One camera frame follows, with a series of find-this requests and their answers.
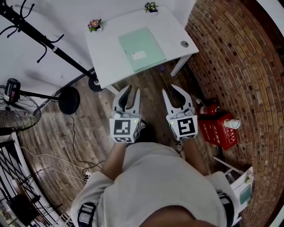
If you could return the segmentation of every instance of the white desk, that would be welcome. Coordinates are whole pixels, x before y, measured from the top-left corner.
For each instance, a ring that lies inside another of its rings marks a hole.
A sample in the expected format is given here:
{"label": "white desk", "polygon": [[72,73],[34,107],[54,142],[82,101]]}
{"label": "white desk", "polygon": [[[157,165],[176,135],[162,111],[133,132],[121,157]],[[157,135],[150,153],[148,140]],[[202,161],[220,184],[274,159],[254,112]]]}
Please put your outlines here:
{"label": "white desk", "polygon": [[242,174],[237,180],[235,180],[233,183],[231,183],[231,188],[234,191],[237,201],[238,201],[238,205],[239,205],[239,213],[244,210],[247,206],[250,200],[244,202],[243,204],[241,204],[241,193],[250,185],[251,186],[251,190],[252,190],[252,183],[253,180],[251,180],[250,182],[245,183],[245,178],[247,176],[247,172],[250,171],[251,174],[253,174],[253,167],[251,166],[244,174]]}
{"label": "white desk", "polygon": [[[134,72],[121,47],[118,37],[148,27],[166,56],[162,63],[181,58],[171,72],[175,76],[190,56],[198,52],[190,36],[166,7],[159,7],[157,16],[144,10],[128,13],[104,23],[102,32],[88,32],[87,43],[95,72],[102,88],[118,93],[111,85]],[[183,47],[181,41],[189,46]]]}

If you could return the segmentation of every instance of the wire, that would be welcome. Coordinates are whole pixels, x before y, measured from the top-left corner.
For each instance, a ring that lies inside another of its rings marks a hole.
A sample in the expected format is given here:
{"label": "wire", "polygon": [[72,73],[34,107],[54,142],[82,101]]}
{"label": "wire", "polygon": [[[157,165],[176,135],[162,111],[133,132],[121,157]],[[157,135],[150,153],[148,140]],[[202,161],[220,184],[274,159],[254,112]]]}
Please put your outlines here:
{"label": "wire", "polygon": [[181,156],[181,152],[183,151],[183,145],[181,144],[180,141],[177,141],[177,140],[175,140],[175,139],[174,139],[174,142],[176,143],[176,146],[178,146],[178,145],[181,146],[181,149],[180,149],[180,150],[176,150],[176,149],[175,149],[175,151],[179,154],[180,157],[182,157],[182,156]]}
{"label": "wire", "polygon": [[68,174],[68,173],[62,172],[62,171],[60,171],[60,170],[58,170],[58,169],[55,169],[55,168],[53,168],[52,166],[50,166],[50,165],[44,163],[43,161],[41,161],[39,158],[36,157],[36,156],[38,156],[38,155],[35,155],[35,154],[31,153],[27,148],[25,148],[25,147],[20,147],[20,148],[24,148],[25,150],[27,150],[34,158],[36,158],[36,159],[37,159],[38,161],[40,161],[41,163],[47,165],[48,167],[50,167],[50,168],[52,168],[52,169],[54,169],[54,170],[56,170],[56,171],[58,171],[58,172],[64,173],[64,174],[66,174],[66,175],[68,175],[68,176],[71,176],[71,177],[77,178],[77,179],[79,179],[79,180],[81,180],[81,181],[84,181],[84,180],[82,180],[82,179],[79,178],[79,177],[76,177],[76,176],[70,175],[70,174]]}
{"label": "wire", "polygon": [[75,158],[76,158],[76,160],[78,161],[78,162],[81,162],[81,163],[88,163],[88,164],[92,164],[93,166],[91,166],[91,167],[88,167],[88,168],[84,168],[84,169],[89,169],[89,168],[94,168],[94,167],[99,167],[100,169],[102,169],[100,166],[98,166],[100,163],[102,163],[102,162],[105,162],[105,161],[101,161],[101,162],[99,162],[98,164],[95,164],[95,163],[93,163],[93,162],[89,162],[89,161],[81,161],[81,160],[79,160],[78,159],[78,157],[77,157],[77,155],[76,155],[76,152],[75,152],[75,148],[74,148],[74,141],[75,141],[75,136],[76,136],[76,133],[75,133],[75,120],[74,120],[74,118],[73,118],[73,116],[70,114],[70,117],[73,119],[73,134],[74,134],[74,136],[73,136],[73,141],[72,141],[72,148],[73,148],[73,153],[74,153],[74,156],[75,156]]}
{"label": "wire", "polygon": [[[96,166],[98,166],[99,164],[101,164],[102,162],[105,162],[105,161],[100,161],[98,164],[96,164],[95,166],[92,166],[92,167],[89,167],[89,168],[94,168]],[[82,170],[82,174],[84,176],[84,182],[87,183],[87,181],[89,180],[89,175],[87,174],[84,174],[84,170],[88,170],[89,168],[85,168]]]}
{"label": "wire", "polygon": [[53,100],[51,100],[50,98],[47,98],[47,100],[52,101],[52,102],[59,102],[59,101],[53,101]]}
{"label": "wire", "polygon": [[84,167],[79,167],[79,166],[73,164],[72,162],[69,162],[69,161],[64,160],[64,159],[62,159],[62,158],[59,158],[59,157],[57,157],[57,156],[53,156],[53,155],[51,155],[51,154],[40,154],[40,155],[36,155],[36,154],[31,153],[31,152],[30,152],[27,148],[25,148],[25,147],[20,147],[20,148],[24,148],[24,149],[27,150],[31,155],[33,155],[33,156],[35,156],[35,157],[41,157],[41,156],[44,156],[44,155],[46,155],[46,156],[51,156],[51,157],[54,157],[54,158],[58,158],[58,159],[60,159],[60,160],[62,160],[62,161],[68,162],[68,163],[72,164],[73,166],[75,166],[75,167],[77,167],[77,168],[85,169]]}

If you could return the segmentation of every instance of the fan base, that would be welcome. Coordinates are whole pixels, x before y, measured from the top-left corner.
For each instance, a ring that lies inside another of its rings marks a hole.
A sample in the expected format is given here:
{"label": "fan base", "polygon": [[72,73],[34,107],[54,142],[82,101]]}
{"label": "fan base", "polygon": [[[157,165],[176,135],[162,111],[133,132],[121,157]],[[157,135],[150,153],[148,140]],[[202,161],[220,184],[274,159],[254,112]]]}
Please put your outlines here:
{"label": "fan base", "polygon": [[99,92],[103,90],[100,85],[95,85],[94,80],[92,78],[89,78],[89,88],[94,92]]}
{"label": "fan base", "polygon": [[63,88],[59,96],[59,109],[62,113],[70,115],[77,111],[80,105],[80,94],[74,87]]}

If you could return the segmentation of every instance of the white wall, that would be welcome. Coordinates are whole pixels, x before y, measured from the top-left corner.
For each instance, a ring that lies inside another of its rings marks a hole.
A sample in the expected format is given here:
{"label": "white wall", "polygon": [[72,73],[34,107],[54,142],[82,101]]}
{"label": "white wall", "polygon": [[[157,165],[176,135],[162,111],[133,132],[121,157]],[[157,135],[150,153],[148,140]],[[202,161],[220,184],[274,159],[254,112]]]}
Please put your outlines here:
{"label": "white wall", "polygon": [[278,0],[257,0],[263,9],[270,15],[274,23],[284,36],[284,8]]}
{"label": "white wall", "polygon": [[[23,0],[7,0],[14,10],[20,12]],[[65,37],[56,45],[74,60],[82,63],[87,70],[92,62],[88,53],[84,33],[92,19],[109,20],[117,16],[143,9],[147,0],[27,0],[24,14],[32,3],[35,7],[27,21],[45,34],[50,40],[56,40],[62,34]],[[182,25],[186,25],[195,0],[157,0],[165,5]],[[11,23],[0,16],[0,31]],[[42,94],[53,94],[59,86],[64,86],[81,72],[55,55],[50,49],[40,63],[36,61],[44,53],[44,47],[25,35],[15,33],[9,39],[6,31],[0,36],[0,84],[5,85],[13,77],[21,82],[23,90]],[[41,104],[44,100],[35,98]]]}
{"label": "white wall", "polygon": [[279,211],[277,217],[271,223],[270,227],[279,227],[283,221],[284,221],[284,206]]}

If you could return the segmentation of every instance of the red crate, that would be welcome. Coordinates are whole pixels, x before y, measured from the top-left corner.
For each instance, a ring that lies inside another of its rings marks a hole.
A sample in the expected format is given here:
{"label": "red crate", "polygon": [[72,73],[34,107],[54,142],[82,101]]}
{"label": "red crate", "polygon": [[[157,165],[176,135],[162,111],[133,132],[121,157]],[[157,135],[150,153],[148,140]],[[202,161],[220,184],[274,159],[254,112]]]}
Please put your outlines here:
{"label": "red crate", "polygon": [[198,119],[204,140],[221,146],[224,150],[227,150],[237,143],[236,130],[224,126],[226,119],[233,119],[233,115],[226,113],[217,119],[207,119],[205,117]]}

